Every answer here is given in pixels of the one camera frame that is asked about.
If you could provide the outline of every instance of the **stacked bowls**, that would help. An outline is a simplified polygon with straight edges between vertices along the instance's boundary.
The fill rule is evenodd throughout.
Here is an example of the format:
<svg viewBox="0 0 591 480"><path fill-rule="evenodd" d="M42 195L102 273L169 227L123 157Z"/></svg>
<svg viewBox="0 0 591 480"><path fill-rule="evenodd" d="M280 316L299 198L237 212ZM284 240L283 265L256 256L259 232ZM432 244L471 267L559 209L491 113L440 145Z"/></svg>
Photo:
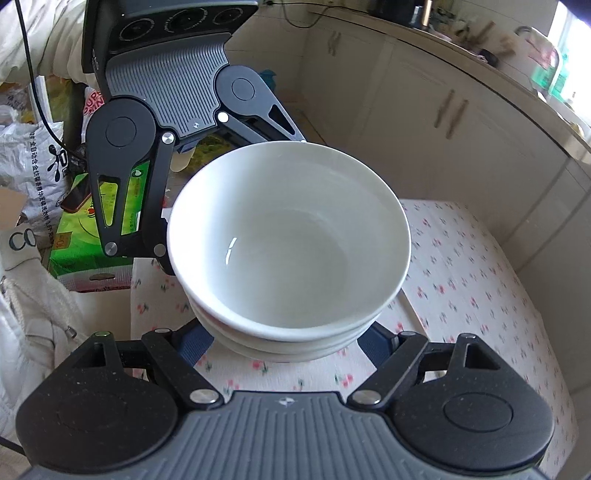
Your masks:
<svg viewBox="0 0 591 480"><path fill-rule="evenodd" d="M362 335L410 260L406 216L354 158L306 142L233 150L187 183L168 252L195 315L229 349L308 361Z"/></svg>

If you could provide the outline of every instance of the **green box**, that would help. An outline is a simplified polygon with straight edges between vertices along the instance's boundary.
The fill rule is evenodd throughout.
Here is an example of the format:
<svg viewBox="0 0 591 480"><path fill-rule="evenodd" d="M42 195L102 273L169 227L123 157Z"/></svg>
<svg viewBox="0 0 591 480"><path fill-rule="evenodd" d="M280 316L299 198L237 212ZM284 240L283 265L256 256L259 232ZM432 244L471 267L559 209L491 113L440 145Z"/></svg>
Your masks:
<svg viewBox="0 0 591 480"><path fill-rule="evenodd" d="M147 173L148 163L144 163L136 167L129 179L123 215L123 234L137 231ZM77 176L74 185L84 176ZM100 186L107 220L113 217L116 192L115 184L103 183ZM133 258L107 257L103 253L92 198L89 198L76 213L62 214L48 269L66 288L74 291L129 288L133 262Z"/></svg>

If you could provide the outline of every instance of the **countertop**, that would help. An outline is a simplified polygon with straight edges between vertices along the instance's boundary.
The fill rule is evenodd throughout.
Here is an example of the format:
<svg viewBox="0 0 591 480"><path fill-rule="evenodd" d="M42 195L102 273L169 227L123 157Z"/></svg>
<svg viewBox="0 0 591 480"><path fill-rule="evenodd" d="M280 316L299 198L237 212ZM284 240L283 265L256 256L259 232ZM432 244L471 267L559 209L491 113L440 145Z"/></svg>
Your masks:
<svg viewBox="0 0 591 480"><path fill-rule="evenodd" d="M312 13L320 14L323 10L323 7L315 5L308 7L308 11ZM540 100L537 93L530 92L496 68L478 60L467 50L435 35L360 12L330 8L323 15L394 37L462 70L518 108L573 159L591 164L591 145L572 130L550 105Z"/></svg>

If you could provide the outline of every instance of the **tablecloth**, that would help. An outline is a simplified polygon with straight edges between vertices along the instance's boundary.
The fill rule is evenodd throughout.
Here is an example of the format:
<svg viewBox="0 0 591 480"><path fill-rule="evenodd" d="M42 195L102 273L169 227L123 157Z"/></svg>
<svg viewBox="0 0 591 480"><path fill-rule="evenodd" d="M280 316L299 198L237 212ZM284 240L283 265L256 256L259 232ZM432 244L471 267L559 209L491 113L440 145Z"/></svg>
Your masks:
<svg viewBox="0 0 591 480"><path fill-rule="evenodd" d="M424 332L433 342L478 334L550 405L555 432L540 468L555 477L578 435L574 408L542 318L501 247L463 206L402 202L413 251L408 275L378 322L393 332ZM156 261L136 259L131 291L132 338L158 327L177 329L194 318L183 289ZM272 364L242 357L214 342L195 365L228 399L234 390L340 391L343 397L375 368L349 345L326 358Z"/></svg>

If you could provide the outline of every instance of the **cabinet handle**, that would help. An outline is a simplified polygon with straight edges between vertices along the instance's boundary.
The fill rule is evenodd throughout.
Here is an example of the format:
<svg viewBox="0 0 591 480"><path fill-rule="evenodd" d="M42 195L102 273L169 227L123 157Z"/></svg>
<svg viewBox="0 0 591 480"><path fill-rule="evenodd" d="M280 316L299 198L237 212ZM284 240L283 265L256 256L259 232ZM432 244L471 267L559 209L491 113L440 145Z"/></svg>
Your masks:
<svg viewBox="0 0 591 480"><path fill-rule="evenodd" d="M470 103L470 102L468 102L468 100L464 100L462 102L462 104L460 105L460 108L457 109L456 114L452 118L452 121L449 124L449 129L447 130L447 135L446 135L446 138L448 140L452 139L453 134L456 130L456 127L459 125L459 123L462 120L462 117L464 115L464 112L466 111L466 108L468 107L468 103Z"/></svg>
<svg viewBox="0 0 591 480"><path fill-rule="evenodd" d="M437 118L435 119L435 128L439 128L439 125L441 125L441 120L443 120L443 116L447 112L447 109L449 108L449 105L452 102L453 96L455 94L456 94L455 90L453 90L453 89L450 90L449 93L447 94L445 100L441 104L441 107L439 107L439 110L437 111Z"/></svg>

